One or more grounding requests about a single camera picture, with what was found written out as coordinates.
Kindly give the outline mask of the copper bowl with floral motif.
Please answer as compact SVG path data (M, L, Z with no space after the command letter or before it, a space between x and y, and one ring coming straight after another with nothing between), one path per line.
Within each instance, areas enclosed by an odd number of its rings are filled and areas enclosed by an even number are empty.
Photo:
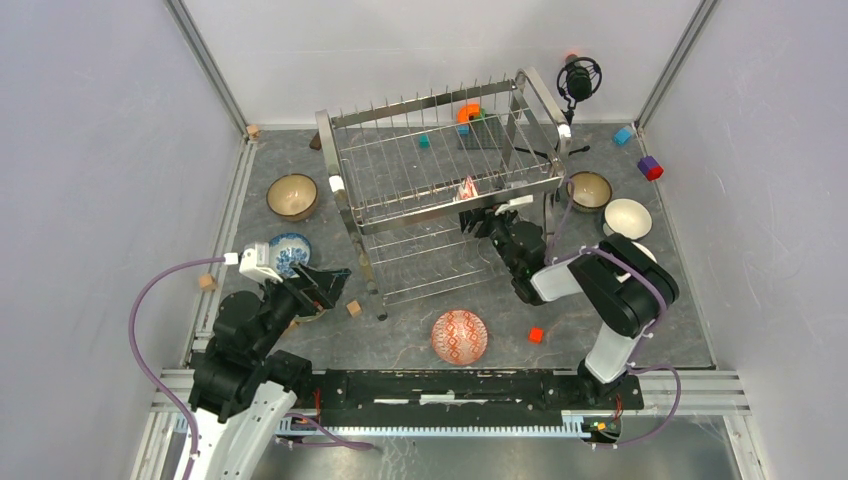
M266 193L269 209L289 222L299 222L310 217L317 208L318 199L316 182L311 177L299 173L278 178Z

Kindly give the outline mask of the light blue block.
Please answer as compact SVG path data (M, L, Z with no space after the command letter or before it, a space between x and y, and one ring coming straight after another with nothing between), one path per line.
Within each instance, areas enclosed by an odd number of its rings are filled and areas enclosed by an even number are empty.
M619 146L627 144L635 135L635 130L630 126L620 128L612 137L612 141Z

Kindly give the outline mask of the dark bowl with lattice band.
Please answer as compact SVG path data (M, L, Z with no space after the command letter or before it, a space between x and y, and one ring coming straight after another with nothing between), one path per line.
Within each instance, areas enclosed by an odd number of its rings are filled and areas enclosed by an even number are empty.
M565 189L573 201L573 207L583 213L602 211L612 200L612 186L609 181L592 171L574 173Z

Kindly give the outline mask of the wooden cube at left edge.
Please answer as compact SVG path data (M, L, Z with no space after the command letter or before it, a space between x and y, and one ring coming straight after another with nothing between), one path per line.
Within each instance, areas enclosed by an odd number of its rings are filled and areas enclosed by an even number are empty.
M218 288L217 280L210 273L203 274L198 277L198 287L203 292L213 292Z

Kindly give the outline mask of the white bowl with orange rim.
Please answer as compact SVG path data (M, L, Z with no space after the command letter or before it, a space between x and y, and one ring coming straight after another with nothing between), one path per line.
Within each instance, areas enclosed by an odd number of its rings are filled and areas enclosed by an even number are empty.
M657 263L657 258L656 258L656 256L654 255L654 253L653 253L651 250L649 250L647 247L645 247L645 246L644 246L643 244L641 244L640 242L632 241L631 243L632 243L632 244L633 244L633 245L634 245L637 249L639 249L639 250L640 250L643 254L645 254L645 255L646 255L646 256L647 256L647 257L648 257L651 261L653 261L654 263Z

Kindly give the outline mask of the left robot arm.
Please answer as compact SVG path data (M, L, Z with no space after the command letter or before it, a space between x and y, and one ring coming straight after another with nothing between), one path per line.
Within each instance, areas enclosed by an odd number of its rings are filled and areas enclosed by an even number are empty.
M261 292L224 298L193 373L187 479L248 479L282 418L314 394L309 360L273 348L298 317L333 309L351 272L301 264L294 276L242 260Z

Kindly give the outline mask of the purple and red block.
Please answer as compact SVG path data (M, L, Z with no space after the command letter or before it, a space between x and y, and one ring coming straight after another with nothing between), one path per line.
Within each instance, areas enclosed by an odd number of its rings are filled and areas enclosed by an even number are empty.
M664 168L653 156L644 156L637 162L637 168L640 173L649 182L655 181L662 177Z

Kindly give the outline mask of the white blue floral bowl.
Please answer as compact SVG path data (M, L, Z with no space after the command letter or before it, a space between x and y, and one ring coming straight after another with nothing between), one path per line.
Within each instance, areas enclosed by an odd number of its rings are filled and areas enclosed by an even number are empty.
M312 254L310 241L302 234L288 232L269 241L270 265L282 278L296 276L292 264L306 265Z

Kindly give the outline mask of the red white patterned bowl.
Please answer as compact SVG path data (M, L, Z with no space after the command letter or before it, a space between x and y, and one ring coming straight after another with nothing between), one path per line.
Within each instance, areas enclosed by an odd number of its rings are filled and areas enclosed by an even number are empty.
M464 201L478 196L479 193L474 179L471 176L466 176L459 184L455 200Z

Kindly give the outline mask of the blue rimmed small bowl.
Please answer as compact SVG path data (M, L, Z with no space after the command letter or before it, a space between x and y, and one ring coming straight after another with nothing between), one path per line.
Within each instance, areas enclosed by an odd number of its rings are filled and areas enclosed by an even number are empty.
M610 201L601 217L601 230L606 236L618 233L638 241L647 236L652 227L653 218L648 209L628 198Z

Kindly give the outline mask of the brown block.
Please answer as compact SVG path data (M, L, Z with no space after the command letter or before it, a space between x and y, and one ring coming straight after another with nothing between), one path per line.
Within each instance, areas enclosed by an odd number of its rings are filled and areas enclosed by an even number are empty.
M315 151L320 151L322 149L322 141L319 133L315 133L312 137L309 148Z

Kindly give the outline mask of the grey building baseplate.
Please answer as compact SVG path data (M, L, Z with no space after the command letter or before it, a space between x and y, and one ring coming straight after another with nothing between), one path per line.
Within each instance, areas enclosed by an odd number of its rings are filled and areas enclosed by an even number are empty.
M459 145L467 150L499 150L504 141L504 126L498 115L486 115L457 128Z

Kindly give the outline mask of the red cube block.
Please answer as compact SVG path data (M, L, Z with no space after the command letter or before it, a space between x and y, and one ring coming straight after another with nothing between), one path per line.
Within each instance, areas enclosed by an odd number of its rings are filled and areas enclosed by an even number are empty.
M540 344L544 339L544 330L539 327L532 327L528 333L528 341L533 344Z

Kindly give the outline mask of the small wooden cube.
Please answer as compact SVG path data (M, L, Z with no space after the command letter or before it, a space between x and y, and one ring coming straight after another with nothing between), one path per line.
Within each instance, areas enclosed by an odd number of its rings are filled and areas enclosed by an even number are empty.
M363 313L362 307L357 300L353 300L346 305L349 315L353 318L360 316Z

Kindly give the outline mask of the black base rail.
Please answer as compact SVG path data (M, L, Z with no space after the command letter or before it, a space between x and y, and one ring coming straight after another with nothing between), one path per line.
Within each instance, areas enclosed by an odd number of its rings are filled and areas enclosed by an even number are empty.
M641 410L639 380L610 387L552 369L326 370L297 391L295 407L325 427L542 427L563 412Z

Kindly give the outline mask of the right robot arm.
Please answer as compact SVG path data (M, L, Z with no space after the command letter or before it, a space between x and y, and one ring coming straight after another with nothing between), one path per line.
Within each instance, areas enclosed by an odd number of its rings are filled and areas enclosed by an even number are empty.
M553 256L542 227L514 212L476 208L460 213L459 221L463 232L491 241L524 303L541 306L577 293L586 296L602 326L578 366L577 392L591 408L606 406L630 374L642 338L679 298L677 281L619 233L560 258Z

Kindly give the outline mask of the steel two-tier dish rack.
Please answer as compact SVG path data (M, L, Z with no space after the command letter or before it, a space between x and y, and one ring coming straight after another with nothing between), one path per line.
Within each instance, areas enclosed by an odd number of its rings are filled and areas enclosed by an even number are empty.
M390 306L507 272L492 247L460 230L460 212L497 209L524 195L536 200L561 186L566 158L551 154L556 128L529 87L524 96L539 124L522 117L514 139L507 135L516 73L348 113L316 113L330 188L379 319ZM500 117L501 149L460 147L457 112L469 103ZM419 147L423 134L427 149ZM456 201L466 176L479 196Z

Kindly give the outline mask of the black microphone on tripod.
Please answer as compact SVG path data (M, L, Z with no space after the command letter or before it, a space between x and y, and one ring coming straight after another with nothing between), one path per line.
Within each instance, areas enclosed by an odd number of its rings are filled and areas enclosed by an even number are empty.
M541 105L544 115L556 128L557 140L551 154L556 154L558 160L567 158L571 154L569 151L571 126L576 106L591 98L599 90L602 79L602 70L593 58L576 54L568 55L554 82L558 97L565 101L565 108L561 108L534 67L519 69L513 80L514 87L511 93L506 129L509 139L514 139L518 122L522 117L525 117L531 125L539 124L524 96L525 88L529 87Z

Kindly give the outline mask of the pink patterned bowl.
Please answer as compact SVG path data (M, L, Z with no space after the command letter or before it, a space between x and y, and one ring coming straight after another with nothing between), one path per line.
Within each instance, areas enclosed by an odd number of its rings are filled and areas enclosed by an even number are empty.
M445 362L468 366L480 360L488 346L488 330L483 320L465 309L448 310L438 317L431 330L431 346Z

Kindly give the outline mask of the orange arch block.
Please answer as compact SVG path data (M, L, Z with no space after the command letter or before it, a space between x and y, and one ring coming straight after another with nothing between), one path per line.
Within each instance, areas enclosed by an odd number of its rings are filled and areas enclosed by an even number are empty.
M457 112L457 123L468 125L473 121L486 116L486 110L479 103L469 103L462 106Z

